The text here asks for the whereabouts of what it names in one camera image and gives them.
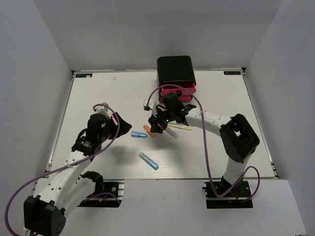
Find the black drawer cabinet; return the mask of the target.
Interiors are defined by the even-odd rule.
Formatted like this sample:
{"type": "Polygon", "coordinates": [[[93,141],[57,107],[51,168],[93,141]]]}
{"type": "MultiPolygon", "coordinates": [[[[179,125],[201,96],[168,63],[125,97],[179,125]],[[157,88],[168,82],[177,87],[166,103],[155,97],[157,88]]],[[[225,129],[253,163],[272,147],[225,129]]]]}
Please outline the black drawer cabinet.
{"type": "Polygon", "coordinates": [[[190,56],[165,56],[157,59],[157,84],[196,86],[195,74],[190,56]]]}

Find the left corner label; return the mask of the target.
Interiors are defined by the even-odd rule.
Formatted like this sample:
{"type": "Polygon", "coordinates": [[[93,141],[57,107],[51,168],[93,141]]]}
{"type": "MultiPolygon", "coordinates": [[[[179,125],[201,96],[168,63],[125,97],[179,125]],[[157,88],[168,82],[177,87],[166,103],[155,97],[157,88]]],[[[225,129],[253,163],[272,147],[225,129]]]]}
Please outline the left corner label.
{"type": "Polygon", "coordinates": [[[76,74],[76,78],[91,78],[93,76],[92,73],[83,73],[83,74],[76,74]]]}

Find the pink drawer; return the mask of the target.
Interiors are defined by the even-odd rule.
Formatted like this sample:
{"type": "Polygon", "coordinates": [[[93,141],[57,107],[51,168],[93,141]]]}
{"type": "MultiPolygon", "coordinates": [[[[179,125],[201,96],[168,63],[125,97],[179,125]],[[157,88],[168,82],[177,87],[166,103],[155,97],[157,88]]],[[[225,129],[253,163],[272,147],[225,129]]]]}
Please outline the pink drawer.
{"type": "Polygon", "coordinates": [[[194,94],[196,92],[196,86],[194,84],[189,86],[180,85],[163,85],[159,88],[160,95],[166,95],[168,93],[181,93],[182,96],[194,94]]]}
{"type": "MultiPolygon", "coordinates": [[[[185,96],[178,96],[178,99],[181,101],[181,102],[189,102],[192,100],[192,96],[191,95],[185,95],[185,96]]],[[[159,94],[158,95],[158,100],[160,102],[162,102],[162,95],[159,94]]]]}

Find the corner label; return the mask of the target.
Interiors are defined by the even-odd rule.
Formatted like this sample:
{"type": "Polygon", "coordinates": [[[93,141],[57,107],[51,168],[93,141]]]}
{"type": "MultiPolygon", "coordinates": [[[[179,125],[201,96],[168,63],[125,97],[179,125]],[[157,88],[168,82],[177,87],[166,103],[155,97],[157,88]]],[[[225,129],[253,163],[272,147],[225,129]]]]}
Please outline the corner label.
{"type": "Polygon", "coordinates": [[[92,73],[83,73],[83,74],[76,74],[76,78],[91,78],[93,76],[92,73]]]}
{"type": "Polygon", "coordinates": [[[240,71],[224,71],[224,75],[241,75],[240,71]]]}

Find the blue clear lead case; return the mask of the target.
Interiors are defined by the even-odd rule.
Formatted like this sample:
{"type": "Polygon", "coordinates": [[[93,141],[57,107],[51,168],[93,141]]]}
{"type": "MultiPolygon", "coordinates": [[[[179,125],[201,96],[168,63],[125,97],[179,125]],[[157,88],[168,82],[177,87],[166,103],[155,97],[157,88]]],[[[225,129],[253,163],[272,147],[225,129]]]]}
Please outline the blue clear lead case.
{"type": "Polygon", "coordinates": [[[148,165],[150,165],[154,170],[157,170],[159,168],[159,165],[152,160],[150,157],[148,157],[146,154],[144,154],[143,152],[140,152],[138,154],[138,156],[145,161],[148,165]]]}

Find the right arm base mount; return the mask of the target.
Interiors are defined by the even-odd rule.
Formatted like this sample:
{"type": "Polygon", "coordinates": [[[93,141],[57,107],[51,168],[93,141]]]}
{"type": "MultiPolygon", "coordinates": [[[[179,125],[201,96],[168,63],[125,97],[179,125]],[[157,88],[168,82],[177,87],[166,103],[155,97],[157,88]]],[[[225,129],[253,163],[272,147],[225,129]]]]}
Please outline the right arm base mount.
{"type": "Polygon", "coordinates": [[[222,198],[214,195],[209,182],[204,182],[202,190],[205,193],[207,209],[253,208],[252,200],[247,200],[252,195],[248,181],[242,181],[222,198]]]}

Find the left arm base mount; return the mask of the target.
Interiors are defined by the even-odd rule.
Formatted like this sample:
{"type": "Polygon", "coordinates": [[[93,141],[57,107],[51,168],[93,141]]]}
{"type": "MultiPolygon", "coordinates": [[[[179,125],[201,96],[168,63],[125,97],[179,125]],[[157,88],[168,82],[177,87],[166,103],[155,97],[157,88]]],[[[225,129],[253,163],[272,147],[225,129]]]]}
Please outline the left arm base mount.
{"type": "Polygon", "coordinates": [[[97,192],[86,197],[79,207],[118,208],[124,194],[123,180],[103,180],[97,192]]]}

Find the right corner label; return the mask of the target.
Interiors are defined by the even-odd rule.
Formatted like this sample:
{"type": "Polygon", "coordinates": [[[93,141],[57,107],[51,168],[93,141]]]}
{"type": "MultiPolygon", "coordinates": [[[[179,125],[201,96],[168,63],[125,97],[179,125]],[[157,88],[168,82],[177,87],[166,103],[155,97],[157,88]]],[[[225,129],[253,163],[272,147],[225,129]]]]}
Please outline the right corner label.
{"type": "Polygon", "coordinates": [[[240,71],[224,71],[224,75],[241,75],[240,71]]]}

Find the yellow pen refill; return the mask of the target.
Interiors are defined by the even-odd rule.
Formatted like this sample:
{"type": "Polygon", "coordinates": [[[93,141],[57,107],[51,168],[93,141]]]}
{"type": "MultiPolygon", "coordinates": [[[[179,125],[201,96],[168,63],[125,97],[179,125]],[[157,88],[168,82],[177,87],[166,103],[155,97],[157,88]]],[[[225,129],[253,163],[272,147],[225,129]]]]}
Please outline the yellow pen refill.
{"type": "Polygon", "coordinates": [[[186,131],[192,131],[192,129],[181,126],[181,125],[173,125],[173,124],[169,124],[168,125],[171,128],[176,128],[176,129],[181,129],[181,130],[186,130],[186,131]]]}

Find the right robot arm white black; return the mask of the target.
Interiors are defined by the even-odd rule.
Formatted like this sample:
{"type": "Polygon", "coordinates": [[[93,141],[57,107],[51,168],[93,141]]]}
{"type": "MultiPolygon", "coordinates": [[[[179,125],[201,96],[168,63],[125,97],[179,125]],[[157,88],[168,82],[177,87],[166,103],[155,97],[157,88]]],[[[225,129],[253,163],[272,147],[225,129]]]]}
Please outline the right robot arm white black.
{"type": "Polygon", "coordinates": [[[193,104],[184,105],[173,93],[165,95],[162,100],[163,106],[151,99],[144,102],[144,110],[152,112],[148,119],[150,132],[163,133],[168,124],[175,121],[218,135],[229,157],[221,178],[222,189],[226,195],[234,196],[240,190],[238,181],[244,177],[247,162],[260,143],[247,119],[242,114],[224,117],[203,111],[193,104]]]}

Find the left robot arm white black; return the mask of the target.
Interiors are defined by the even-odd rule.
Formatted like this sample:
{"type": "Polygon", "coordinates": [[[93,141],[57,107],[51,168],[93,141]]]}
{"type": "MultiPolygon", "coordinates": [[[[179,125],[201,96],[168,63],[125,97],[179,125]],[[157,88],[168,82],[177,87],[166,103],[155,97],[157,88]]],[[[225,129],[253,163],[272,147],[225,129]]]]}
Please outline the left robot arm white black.
{"type": "Polygon", "coordinates": [[[86,168],[92,155],[100,152],[106,140],[126,134],[132,128],[118,113],[99,112],[90,116],[87,127],[77,136],[65,162],[65,170],[54,178],[35,197],[24,201],[24,226],[42,236],[58,236],[66,218],[87,197],[103,193],[103,176],[86,168]]]}

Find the orange clear lead case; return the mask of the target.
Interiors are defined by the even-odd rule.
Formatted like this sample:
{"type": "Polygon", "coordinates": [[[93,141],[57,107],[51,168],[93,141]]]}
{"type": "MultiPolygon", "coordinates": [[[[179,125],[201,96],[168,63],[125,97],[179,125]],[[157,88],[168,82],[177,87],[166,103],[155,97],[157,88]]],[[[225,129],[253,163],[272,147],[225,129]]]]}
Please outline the orange clear lead case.
{"type": "Polygon", "coordinates": [[[169,127],[167,127],[165,131],[175,139],[179,137],[179,135],[169,127]]]}

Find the pink pen refill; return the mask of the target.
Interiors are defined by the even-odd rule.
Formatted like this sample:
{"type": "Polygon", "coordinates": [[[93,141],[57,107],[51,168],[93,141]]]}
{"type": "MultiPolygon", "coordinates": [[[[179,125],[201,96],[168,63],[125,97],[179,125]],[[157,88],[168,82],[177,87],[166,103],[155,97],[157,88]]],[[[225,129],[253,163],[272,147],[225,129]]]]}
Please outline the pink pen refill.
{"type": "Polygon", "coordinates": [[[115,118],[114,114],[112,114],[112,120],[115,123],[115,125],[118,126],[118,122],[116,121],[116,118],[115,118]]]}

